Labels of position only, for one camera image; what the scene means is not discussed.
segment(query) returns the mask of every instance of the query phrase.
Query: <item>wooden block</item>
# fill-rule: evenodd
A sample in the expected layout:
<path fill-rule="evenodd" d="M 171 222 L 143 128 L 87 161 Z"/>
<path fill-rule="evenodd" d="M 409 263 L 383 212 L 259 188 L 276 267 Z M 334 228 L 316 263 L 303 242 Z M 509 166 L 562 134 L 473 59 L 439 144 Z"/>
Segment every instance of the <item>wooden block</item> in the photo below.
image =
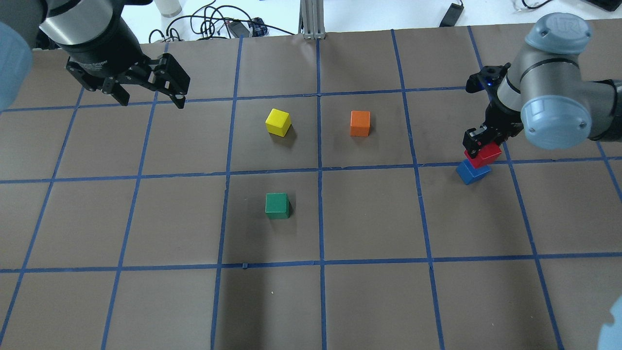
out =
<path fill-rule="evenodd" d="M 371 128 L 371 112 L 352 111 L 350 116 L 350 136 L 369 136 Z"/>
<path fill-rule="evenodd" d="M 285 137 L 290 126 L 292 126 L 292 120 L 289 118 L 288 112 L 279 111 L 275 108 L 270 111 L 266 119 L 266 129 L 270 134 Z"/>

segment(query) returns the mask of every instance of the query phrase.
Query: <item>black cable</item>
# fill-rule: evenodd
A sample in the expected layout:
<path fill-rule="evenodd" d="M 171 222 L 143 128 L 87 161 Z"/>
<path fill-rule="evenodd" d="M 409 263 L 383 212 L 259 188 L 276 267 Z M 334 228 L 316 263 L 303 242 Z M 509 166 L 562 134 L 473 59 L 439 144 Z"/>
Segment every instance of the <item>black cable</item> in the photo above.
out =
<path fill-rule="evenodd" d="M 216 36 L 217 34 L 220 35 L 220 31 L 222 30 L 223 27 L 225 27 L 226 31 L 227 31 L 227 35 L 229 38 L 231 38 L 231 32 L 229 30 L 229 27 L 227 26 L 227 22 L 228 21 L 236 21 L 236 22 L 245 22 L 245 23 L 250 23 L 250 24 L 255 24 L 258 26 L 264 26 L 264 27 L 268 27 L 268 28 L 272 28 L 275 29 L 277 31 L 281 31 L 283 33 L 287 33 L 290 35 L 295 35 L 292 32 L 286 31 L 284 29 L 278 28 L 278 27 L 274 27 L 274 26 L 270 26 L 267 25 L 265 23 L 260 23 L 260 22 L 255 22 L 253 21 L 252 17 L 244 10 L 242 10 L 241 8 L 237 7 L 237 6 L 232 6 L 232 5 L 221 5 L 218 7 L 214 7 L 212 6 L 214 3 L 216 2 L 216 0 L 211 0 L 211 2 L 207 5 L 201 6 L 199 7 L 193 14 L 191 15 L 185 15 L 185 16 L 180 16 L 175 18 L 174 20 L 172 20 L 169 25 L 166 27 L 166 30 L 164 31 L 164 33 L 160 30 L 154 30 L 149 34 L 149 42 L 151 42 L 151 36 L 153 35 L 153 33 L 158 32 L 161 36 L 162 39 L 164 41 L 167 40 L 179 40 L 181 41 L 181 38 L 179 36 L 179 32 L 173 28 L 173 24 L 181 19 L 186 19 L 186 18 L 190 18 L 190 30 L 194 33 L 194 34 L 198 34 L 201 35 L 200 40 L 208 40 L 211 39 L 213 37 L 219 37 L 219 38 L 225 38 L 225 37 L 221 37 L 221 36 Z M 221 9 L 224 8 L 232 8 L 235 10 L 238 10 L 239 12 L 242 12 L 247 18 L 248 20 L 242 20 L 242 19 L 235 19 L 232 17 L 225 17 L 222 12 L 220 11 Z M 208 10 L 213 10 L 211 15 L 208 16 Z M 201 22 L 198 31 L 195 29 L 194 25 L 193 25 L 193 19 L 194 18 L 200 18 L 203 19 L 203 21 Z M 220 26 L 219 29 L 216 29 L 216 24 L 220 21 L 223 21 L 223 25 Z"/>
<path fill-rule="evenodd" d="M 161 36 L 162 39 L 165 39 L 166 36 L 164 36 L 164 33 L 160 30 L 160 29 L 154 29 L 153 31 L 151 31 L 151 33 L 149 33 L 149 43 L 151 44 L 151 36 L 154 35 L 154 33 L 158 32 Z"/>
<path fill-rule="evenodd" d="M 551 2 L 551 1 L 553 1 L 553 0 L 546 0 L 546 1 L 544 1 L 542 4 L 539 4 L 539 5 L 537 5 L 537 6 L 530 6 L 530 5 L 527 5 L 527 3 L 525 2 L 525 0 L 521 0 L 522 5 L 523 5 L 523 6 L 525 6 L 526 8 L 528 8 L 528 9 L 530 9 L 530 10 L 537 10 L 537 9 L 539 9 L 540 7 L 542 7 L 542 6 L 546 5 L 546 4 L 548 4 L 548 3 L 549 3 L 549 2 Z"/>
<path fill-rule="evenodd" d="M 203 16 L 195 16 L 195 15 L 193 15 L 193 14 L 188 14 L 188 15 L 185 15 L 185 16 L 181 16 L 181 17 L 175 18 L 173 21 L 171 21 L 171 23 L 169 23 L 169 25 L 166 27 L 166 31 L 165 31 L 165 32 L 166 32 L 168 35 L 170 35 L 170 27 L 173 25 L 173 23 L 175 23 L 175 22 L 179 21 L 180 19 L 185 19 L 185 18 L 203 18 L 203 19 L 206 19 L 206 18 L 205 18 L 205 17 L 203 17 Z M 247 20 L 244 20 L 244 19 L 235 19 L 235 18 L 230 18 L 230 17 L 224 17 L 224 18 L 218 18 L 218 19 L 217 19 L 215 22 L 213 22 L 213 23 L 215 24 L 215 23 L 217 23 L 218 21 L 238 21 L 238 22 L 253 23 L 253 24 L 257 24 L 257 25 L 259 25 L 259 26 L 266 26 L 266 27 L 268 27 L 268 28 L 273 28 L 273 29 L 276 29 L 277 31 L 281 31 L 281 32 L 283 32 L 283 33 L 287 33 L 287 34 L 290 34 L 290 35 L 295 35 L 294 33 L 292 33 L 292 32 L 288 32 L 288 31 L 286 31 L 285 29 L 281 29 L 281 28 L 278 28 L 278 27 L 270 26 L 270 25 L 268 25 L 268 24 L 263 24 L 263 23 L 259 23 L 259 22 L 255 22 L 255 21 L 247 21 Z"/>
<path fill-rule="evenodd" d="M 171 33 L 171 37 L 173 38 L 173 41 L 175 41 L 174 40 L 175 38 L 177 38 L 177 41 L 182 41 L 182 38 L 179 37 L 179 32 L 177 31 L 177 29 L 171 28 L 170 29 L 170 33 Z"/>

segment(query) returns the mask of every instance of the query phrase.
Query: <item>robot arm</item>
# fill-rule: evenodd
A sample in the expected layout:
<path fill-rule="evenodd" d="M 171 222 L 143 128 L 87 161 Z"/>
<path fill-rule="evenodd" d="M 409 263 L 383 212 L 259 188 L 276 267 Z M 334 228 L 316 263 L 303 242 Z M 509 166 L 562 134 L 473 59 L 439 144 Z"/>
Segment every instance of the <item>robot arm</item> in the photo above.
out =
<path fill-rule="evenodd" d="M 467 92 L 486 90 L 491 102 L 485 122 L 465 133 L 466 154 L 475 159 L 523 128 L 531 143 L 545 149 L 569 148 L 585 138 L 622 141 L 622 81 L 581 80 L 578 55 L 591 36 L 583 19 L 549 14 L 527 35 L 513 64 L 473 74 Z"/>
<path fill-rule="evenodd" d="M 0 75 L 10 77 L 13 84 L 0 92 L 0 111 L 15 99 L 30 70 L 29 46 L 34 42 L 37 26 L 70 54 L 66 69 L 85 89 L 101 90 L 126 106 L 129 94 L 121 85 L 140 85 L 166 94 L 177 108 L 183 108 L 190 77 L 172 55 L 162 54 L 152 60 L 142 53 L 136 36 L 121 18 L 125 0 L 2 0 L 1 3 L 6 10 L 0 11 L 4 14 L 0 16 L 0 31 L 12 40 L 12 45 L 2 48 L 9 59 L 0 62 Z M 14 72 L 21 60 L 12 59 L 16 52 L 26 63 L 22 64 L 18 78 L 14 78 Z"/>

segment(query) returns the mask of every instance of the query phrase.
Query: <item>black device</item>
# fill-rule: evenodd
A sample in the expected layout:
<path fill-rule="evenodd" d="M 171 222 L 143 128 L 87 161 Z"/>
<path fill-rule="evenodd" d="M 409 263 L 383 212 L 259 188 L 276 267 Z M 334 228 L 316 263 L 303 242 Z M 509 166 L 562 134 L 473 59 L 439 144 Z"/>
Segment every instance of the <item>black device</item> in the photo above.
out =
<path fill-rule="evenodd" d="M 606 11 L 615 11 L 618 9 L 620 4 L 622 4 L 622 0 L 586 0 L 587 2 L 591 2 L 592 4 L 606 10 Z"/>
<path fill-rule="evenodd" d="M 460 18 L 464 9 L 465 7 L 462 5 L 451 4 L 445 13 L 445 17 L 440 21 L 439 27 L 453 27 L 458 22 L 458 18 Z"/>
<path fill-rule="evenodd" d="M 251 32 L 248 30 L 248 28 L 244 24 L 242 24 L 242 22 L 239 22 L 239 21 L 227 22 L 227 28 L 229 28 L 229 31 L 231 31 L 231 33 L 235 37 L 241 37 L 242 35 L 244 37 L 251 36 Z"/>

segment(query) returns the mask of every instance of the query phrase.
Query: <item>blue joint cap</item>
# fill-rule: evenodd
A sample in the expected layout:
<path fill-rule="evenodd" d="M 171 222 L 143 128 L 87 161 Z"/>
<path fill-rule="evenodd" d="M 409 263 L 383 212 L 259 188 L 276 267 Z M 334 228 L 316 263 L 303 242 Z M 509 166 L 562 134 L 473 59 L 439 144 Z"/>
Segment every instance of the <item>blue joint cap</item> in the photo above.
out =
<path fill-rule="evenodd" d="M 32 67 L 32 51 L 13 28 L 0 22 L 0 112 L 15 101 Z"/>
<path fill-rule="evenodd" d="M 615 350 L 622 344 L 622 296 L 611 307 L 613 324 L 605 323 L 600 329 L 598 350 Z"/>
<path fill-rule="evenodd" d="M 525 41 L 536 49 L 560 55 L 578 55 L 592 38 L 592 27 L 581 17 L 555 12 L 540 18 Z"/>
<path fill-rule="evenodd" d="M 544 149 L 576 146 L 592 129 L 592 117 L 581 103 L 557 95 L 529 100 L 522 107 L 521 120 L 527 140 Z"/>

